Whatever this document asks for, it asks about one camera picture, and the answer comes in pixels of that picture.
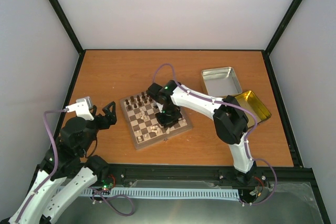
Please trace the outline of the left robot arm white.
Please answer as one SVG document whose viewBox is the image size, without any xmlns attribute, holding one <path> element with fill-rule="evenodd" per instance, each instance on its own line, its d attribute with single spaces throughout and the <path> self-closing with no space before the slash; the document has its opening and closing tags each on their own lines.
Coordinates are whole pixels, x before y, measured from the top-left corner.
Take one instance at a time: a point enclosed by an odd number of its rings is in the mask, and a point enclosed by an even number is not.
<svg viewBox="0 0 336 224">
<path fill-rule="evenodd" d="M 84 189 L 95 182 L 101 184 L 108 180 L 108 163 L 98 155 L 88 156 L 87 151 L 92 142 L 97 141 L 100 130 L 116 124 L 115 107 L 112 101 L 102 109 L 104 114 L 97 114 L 97 107 L 90 97 L 78 99 L 60 110 L 76 115 L 66 122 L 58 137 L 53 136 L 47 122 L 51 112 L 44 112 L 51 147 L 40 163 L 24 201 L 2 223 L 55 223 Z"/>
</svg>

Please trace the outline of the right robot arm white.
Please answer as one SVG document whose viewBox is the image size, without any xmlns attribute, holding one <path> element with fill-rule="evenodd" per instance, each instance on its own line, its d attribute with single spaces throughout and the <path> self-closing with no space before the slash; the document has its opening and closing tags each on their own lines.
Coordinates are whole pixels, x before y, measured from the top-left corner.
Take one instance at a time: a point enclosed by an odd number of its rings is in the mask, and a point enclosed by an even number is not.
<svg viewBox="0 0 336 224">
<path fill-rule="evenodd" d="M 255 162 L 251 157 L 247 139 L 248 111 L 233 96 L 228 95 L 224 99 L 211 97 L 174 80 L 164 86 L 154 82 L 146 93 L 158 107 L 159 112 L 155 117 L 165 129 L 182 118 L 182 107 L 210 118 L 214 122 L 217 137 L 229 145 L 234 168 L 244 174 L 251 171 Z"/>
</svg>

